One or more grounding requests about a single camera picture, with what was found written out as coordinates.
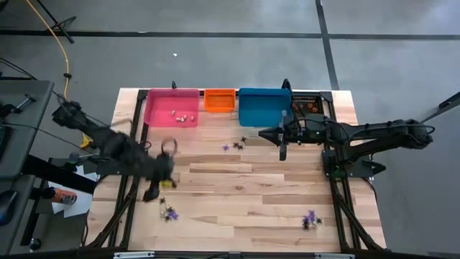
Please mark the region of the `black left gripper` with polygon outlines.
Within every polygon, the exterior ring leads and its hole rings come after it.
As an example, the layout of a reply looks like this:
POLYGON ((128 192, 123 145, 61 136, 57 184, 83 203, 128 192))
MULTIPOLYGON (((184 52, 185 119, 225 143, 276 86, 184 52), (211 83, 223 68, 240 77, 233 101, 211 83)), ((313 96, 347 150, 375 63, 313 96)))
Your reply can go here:
POLYGON ((142 197, 143 202, 150 202, 157 199, 160 195, 160 183, 168 181, 172 188, 178 187, 178 182, 172 177, 174 169, 174 159, 170 153, 160 153, 155 158, 155 164, 151 173, 146 177, 149 187, 142 197))

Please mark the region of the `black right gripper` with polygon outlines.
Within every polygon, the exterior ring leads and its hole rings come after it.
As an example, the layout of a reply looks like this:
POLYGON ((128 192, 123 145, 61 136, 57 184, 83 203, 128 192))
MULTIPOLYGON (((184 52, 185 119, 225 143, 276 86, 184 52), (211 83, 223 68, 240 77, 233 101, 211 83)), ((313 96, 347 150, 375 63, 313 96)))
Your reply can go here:
POLYGON ((295 142, 299 145, 302 142, 299 140, 300 136, 303 135, 303 130, 306 125, 306 118, 301 117, 297 118, 294 117, 293 121, 286 122, 288 118, 288 113, 286 111, 282 111, 282 119, 279 123, 279 127, 271 127, 267 129, 261 129, 258 134, 263 139, 268 140, 269 142, 273 143, 274 145, 279 145, 280 147, 280 161, 285 161, 287 158, 287 146, 288 146, 288 138, 295 137, 295 142))

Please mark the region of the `blue plastic bin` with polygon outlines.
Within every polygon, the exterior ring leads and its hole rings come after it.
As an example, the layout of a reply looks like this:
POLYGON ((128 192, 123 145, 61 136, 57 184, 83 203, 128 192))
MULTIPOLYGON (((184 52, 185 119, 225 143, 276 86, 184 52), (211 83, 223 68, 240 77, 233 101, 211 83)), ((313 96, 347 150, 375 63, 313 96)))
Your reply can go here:
POLYGON ((293 119, 292 94, 284 88, 239 89, 238 119, 242 127, 276 127, 286 111, 286 120, 293 119))

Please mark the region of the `black plastic basket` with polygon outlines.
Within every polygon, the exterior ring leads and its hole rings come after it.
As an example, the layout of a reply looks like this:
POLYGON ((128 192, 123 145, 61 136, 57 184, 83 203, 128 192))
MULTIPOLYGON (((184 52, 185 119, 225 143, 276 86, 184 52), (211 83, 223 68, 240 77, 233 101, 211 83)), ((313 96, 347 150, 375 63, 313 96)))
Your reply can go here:
POLYGON ((302 110, 293 110, 293 113, 297 117, 304 117, 306 114, 322 114, 323 113, 323 102, 319 94, 293 94, 292 104, 302 104, 302 110), (313 107, 318 108, 318 113, 313 113, 312 109, 307 107, 308 103, 312 103, 313 107))

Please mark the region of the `orange plastic basket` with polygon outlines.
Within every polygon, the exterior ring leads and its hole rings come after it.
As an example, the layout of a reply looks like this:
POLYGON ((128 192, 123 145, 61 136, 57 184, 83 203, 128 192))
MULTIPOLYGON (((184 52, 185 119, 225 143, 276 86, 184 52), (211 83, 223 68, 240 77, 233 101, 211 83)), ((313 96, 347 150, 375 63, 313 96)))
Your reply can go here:
POLYGON ((207 112, 233 112, 236 108, 236 90, 205 89, 204 108, 207 112))

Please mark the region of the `pink plastic bin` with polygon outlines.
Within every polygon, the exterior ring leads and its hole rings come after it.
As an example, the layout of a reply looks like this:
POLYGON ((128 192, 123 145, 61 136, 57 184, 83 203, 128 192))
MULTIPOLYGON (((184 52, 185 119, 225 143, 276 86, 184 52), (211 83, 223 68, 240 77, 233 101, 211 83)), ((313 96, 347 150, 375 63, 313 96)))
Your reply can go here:
POLYGON ((147 94, 144 123, 149 127, 197 127, 200 91, 196 88, 151 88, 147 94), (187 116, 185 121, 176 118, 187 116))

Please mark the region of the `white paper sheets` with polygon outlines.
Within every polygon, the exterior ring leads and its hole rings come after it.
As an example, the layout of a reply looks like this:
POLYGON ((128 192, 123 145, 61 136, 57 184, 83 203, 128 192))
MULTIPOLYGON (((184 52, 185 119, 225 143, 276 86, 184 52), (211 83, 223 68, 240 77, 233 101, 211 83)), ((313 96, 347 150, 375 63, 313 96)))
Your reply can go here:
MULTIPOLYGON (((80 176, 84 176, 85 178, 90 179, 94 182, 97 182, 97 180, 100 178, 100 176, 95 172, 95 170, 94 169, 90 170, 89 166, 87 165, 79 165, 75 173, 80 176)), ((54 188, 60 188, 65 191, 73 191, 77 194, 77 200, 72 205, 60 204, 60 203, 56 203, 53 201, 52 210, 54 214, 63 212, 64 217, 67 218, 67 217, 73 217, 79 214, 86 214, 88 210, 91 208, 91 203, 92 203, 92 198, 93 198, 92 194, 87 194, 82 191, 77 191, 75 189, 64 187, 58 183, 53 183, 53 182, 49 182, 48 186, 54 187, 54 188)))

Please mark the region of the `black table beam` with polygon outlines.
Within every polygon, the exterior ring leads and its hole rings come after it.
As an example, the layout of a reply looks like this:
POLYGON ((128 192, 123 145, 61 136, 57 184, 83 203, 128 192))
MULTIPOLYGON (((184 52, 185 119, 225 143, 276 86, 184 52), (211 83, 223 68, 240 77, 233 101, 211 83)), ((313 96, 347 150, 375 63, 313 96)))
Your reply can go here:
POLYGON ((78 175, 67 169, 48 163, 33 155, 28 155, 22 173, 32 175, 46 181, 58 183, 61 186, 68 187, 87 194, 93 194, 97 184, 95 181, 84 176, 78 175))

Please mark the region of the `grey partition panel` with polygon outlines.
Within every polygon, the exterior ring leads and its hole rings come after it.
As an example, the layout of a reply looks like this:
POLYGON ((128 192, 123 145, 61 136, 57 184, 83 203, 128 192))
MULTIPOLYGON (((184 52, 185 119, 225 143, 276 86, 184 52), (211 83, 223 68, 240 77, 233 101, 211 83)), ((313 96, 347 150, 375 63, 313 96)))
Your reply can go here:
POLYGON ((460 106, 427 122, 433 142, 377 155, 374 186, 387 247, 460 259, 460 106))

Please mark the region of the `dark computer mouse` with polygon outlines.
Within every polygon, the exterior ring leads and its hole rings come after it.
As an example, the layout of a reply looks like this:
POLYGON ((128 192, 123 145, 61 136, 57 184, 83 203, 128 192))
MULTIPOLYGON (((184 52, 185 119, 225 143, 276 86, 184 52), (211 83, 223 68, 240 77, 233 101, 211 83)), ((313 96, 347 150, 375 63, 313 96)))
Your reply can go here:
POLYGON ((18 192, 13 190, 0 193, 0 226, 7 225, 12 220, 17 194, 18 192))

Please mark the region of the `black clamp tool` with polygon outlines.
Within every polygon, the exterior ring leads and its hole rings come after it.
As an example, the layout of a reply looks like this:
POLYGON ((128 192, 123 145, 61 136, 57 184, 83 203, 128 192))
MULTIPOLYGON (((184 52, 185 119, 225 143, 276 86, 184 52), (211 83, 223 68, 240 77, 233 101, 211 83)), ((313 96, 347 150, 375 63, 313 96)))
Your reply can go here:
POLYGON ((31 97, 29 94, 25 94, 25 100, 17 105, 13 104, 5 104, 5 105, 0 105, 0 118, 4 119, 11 113, 14 114, 21 114, 22 113, 22 108, 25 107, 26 105, 36 102, 36 99, 31 97))

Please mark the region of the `grey low table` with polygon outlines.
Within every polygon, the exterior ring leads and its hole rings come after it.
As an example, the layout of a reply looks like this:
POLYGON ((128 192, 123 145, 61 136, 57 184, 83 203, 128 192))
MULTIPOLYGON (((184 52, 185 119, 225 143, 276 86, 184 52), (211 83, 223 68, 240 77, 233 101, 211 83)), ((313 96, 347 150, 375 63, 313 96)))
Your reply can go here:
POLYGON ((0 194, 5 191, 17 192, 11 221, 0 226, 0 255, 9 254, 14 244, 34 184, 35 177, 31 175, 21 175, 14 180, 0 180, 0 194))

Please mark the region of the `black tripod stand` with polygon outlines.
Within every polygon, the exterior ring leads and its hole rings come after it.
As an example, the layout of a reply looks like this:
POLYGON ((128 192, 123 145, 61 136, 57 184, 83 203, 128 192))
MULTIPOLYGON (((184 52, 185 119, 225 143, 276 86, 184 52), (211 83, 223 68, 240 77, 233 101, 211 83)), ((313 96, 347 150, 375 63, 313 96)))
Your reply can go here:
POLYGON ((71 16, 67 19, 58 21, 55 18, 55 16, 50 12, 50 10, 42 3, 41 0, 35 0, 35 1, 41 6, 41 8, 45 11, 47 16, 51 18, 51 20, 53 21, 54 25, 50 26, 50 29, 53 32, 60 32, 69 41, 70 44, 74 44, 75 40, 70 36, 66 27, 70 25, 71 23, 73 23, 77 19, 77 16, 71 16))

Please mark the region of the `black aluminium rig frame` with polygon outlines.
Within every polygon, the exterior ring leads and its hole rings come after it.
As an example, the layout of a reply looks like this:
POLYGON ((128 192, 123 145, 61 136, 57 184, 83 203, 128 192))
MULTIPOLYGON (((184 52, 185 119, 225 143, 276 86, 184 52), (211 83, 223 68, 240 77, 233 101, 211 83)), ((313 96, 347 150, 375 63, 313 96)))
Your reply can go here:
POLYGON ((277 148, 256 128, 242 127, 236 112, 200 109, 197 127, 149 127, 143 122, 146 103, 147 89, 120 90, 115 128, 147 142, 152 155, 159 153, 163 139, 174 137, 178 187, 162 190, 165 204, 145 203, 145 180, 105 178, 89 212, 91 246, 115 253, 153 251, 152 259, 227 259, 228 252, 240 252, 242 259, 356 256, 366 250, 365 243, 336 205, 332 188, 340 191, 369 238, 385 245, 373 190, 358 178, 328 179, 320 145, 293 145, 287 160, 280 161, 277 148), (235 142, 244 148, 233 148, 235 142), (178 219, 166 222, 162 206, 173 207, 178 219), (309 210, 323 223, 303 222, 309 210), (303 223, 309 223, 308 231, 303 223))

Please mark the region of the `silver frame bracket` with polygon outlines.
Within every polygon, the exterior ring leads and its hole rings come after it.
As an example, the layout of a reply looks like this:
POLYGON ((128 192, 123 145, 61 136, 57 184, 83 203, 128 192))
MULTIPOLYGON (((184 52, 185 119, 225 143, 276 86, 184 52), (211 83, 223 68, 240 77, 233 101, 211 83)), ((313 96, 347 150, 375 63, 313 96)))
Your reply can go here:
POLYGON ((355 255, 344 253, 316 253, 315 259, 356 259, 355 255))
POLYGON ((135 251, 114 253, 113 259, 150 259, 155 257, 153 251, 135 251))

